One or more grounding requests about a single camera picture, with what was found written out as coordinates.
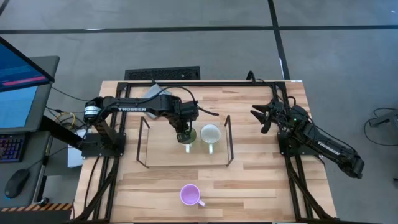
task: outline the wooden tabletop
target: wooden tabletop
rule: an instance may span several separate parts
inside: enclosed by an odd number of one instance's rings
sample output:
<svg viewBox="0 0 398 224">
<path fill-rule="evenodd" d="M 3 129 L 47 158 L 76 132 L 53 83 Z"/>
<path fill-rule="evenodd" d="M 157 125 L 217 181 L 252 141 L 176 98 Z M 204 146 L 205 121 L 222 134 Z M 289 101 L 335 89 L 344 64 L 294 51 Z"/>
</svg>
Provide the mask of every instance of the wooden tabletop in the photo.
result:
<svg viewBox="0 0 398 224">
<path fill-rule="evenodd" d="M 106 81 L 100 96 L 114 96 L 118 82 Z M 287 94 L 308 112 L 308 101 L 301 82 L 286 81 Z M 231 116 L 234 161 L 225 166 L 185 166 L 145 168 L 136 161 L 139 121 L 143 113 L 128 113 L 127 143 L 120 159 L 118 181 L 113 200 L 111 222 L 259 222 L 293 221 L 294 213 L 284 158 L 279 153 L 277 126 L 261 134 L 261 125 L 250 114 L 252 105 L 264 105 L 272 98 L 267 86 L 187 87 L 199 105 L 220 116 L 200 112 L 197 121 L 223 122 Z M 146 87 L 133 87 L 130 97 L 141 97 Z M 170 92 L 183 101 L 191 100 L 184 90 Z M 88 201 L 94 196 L 100 178 L 99 160 L 90 185 Z M 336 216 L 323 164 L 313 156 L 302 156 L 309 191 L 331 216 Z M 95 158 L 84 161 L 75 197 L 75 211 L 83 210 L 88 178 Z M 181 187 L 195 184 L 201 191 L 205 207 L 186 206 L 180 201 Z M 300 209 L 305 217 L 302 194 Z M 101 203 L 104 217 L 106 192 Z"/>
</svg>

